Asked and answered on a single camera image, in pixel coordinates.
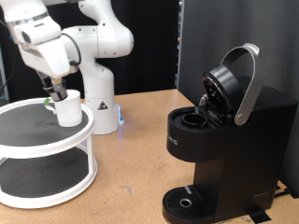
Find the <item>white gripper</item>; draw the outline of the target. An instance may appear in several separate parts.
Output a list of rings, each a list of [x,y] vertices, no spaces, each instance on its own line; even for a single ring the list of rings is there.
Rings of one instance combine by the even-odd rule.
[[[37,45],[19,44],[18,47],[24,63],[37,71],[47,93],[65,91],[62,77],[72,72],[71,61],[78,62],[78,48],[70,38],[61,36]]]

